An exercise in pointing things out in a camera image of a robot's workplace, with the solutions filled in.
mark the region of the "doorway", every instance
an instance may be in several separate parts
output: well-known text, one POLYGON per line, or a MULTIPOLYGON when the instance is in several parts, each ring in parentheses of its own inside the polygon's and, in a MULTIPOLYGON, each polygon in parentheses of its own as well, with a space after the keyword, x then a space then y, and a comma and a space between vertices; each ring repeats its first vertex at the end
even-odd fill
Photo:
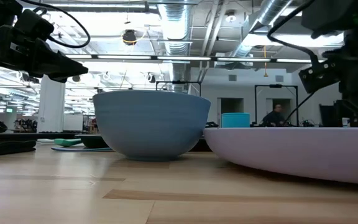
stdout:
POLYGON ((243 113, 243 98, 218 98, 218 125, 222 126, 222 114, 224 113, 243 113))
POLYGON ((270 111, 273 110, 274 105, 280 104, 283 108, 281 114, 285 119, 290 115, 292 111, 291 99, 266 99, 266 102, 270 104, 269 107, 267 107, 267 110, 270 111))

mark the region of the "person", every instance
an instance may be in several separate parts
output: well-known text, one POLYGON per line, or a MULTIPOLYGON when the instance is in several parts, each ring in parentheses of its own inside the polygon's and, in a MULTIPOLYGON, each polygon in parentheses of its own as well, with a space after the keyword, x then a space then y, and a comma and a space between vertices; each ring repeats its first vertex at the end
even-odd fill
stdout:
POLYGON ((284 125, 284 117, 281 115, 282 106, 280 104, 276 104, 273 107, 273 111, 267 114, 263 118, 263 125, 264 126, 273 126, 279 127, 284 125))

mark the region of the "table surface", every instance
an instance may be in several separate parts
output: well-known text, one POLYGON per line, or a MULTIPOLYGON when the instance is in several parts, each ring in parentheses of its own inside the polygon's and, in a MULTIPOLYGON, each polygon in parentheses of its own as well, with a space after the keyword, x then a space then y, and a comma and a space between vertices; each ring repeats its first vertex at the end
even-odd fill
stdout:
POLYGON ((210 152, 136 162, 52 146, 0 156, 0 223, 358 224, 358 185, 241 167, 210 152))

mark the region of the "blue bowl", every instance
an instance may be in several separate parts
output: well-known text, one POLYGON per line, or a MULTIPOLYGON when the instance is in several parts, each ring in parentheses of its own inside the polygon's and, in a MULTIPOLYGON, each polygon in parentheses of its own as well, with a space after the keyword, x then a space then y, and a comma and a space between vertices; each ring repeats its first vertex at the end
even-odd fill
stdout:
POLYGON ((143 90, 99 93, 93 103, 107 145, 140 161, 171 160, 192 149, 211 106, 198 96, 143 90))
POLYGON ((222 114, 222 128, 249 128, 248 113, 222 114))

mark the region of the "white bowl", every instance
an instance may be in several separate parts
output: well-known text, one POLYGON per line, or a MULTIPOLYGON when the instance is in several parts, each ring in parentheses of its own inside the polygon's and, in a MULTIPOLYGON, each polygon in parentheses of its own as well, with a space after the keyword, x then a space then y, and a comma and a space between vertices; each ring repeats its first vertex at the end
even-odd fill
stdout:
POLYGON ((358 184, 358 128, 205 129, 219 157, 283 174, 358 184))
POLYGON ((170 160, 192 149, 211 105, 198 96, 141 90, 100 93, 93 102, 108 146, 142 161, 170 160))

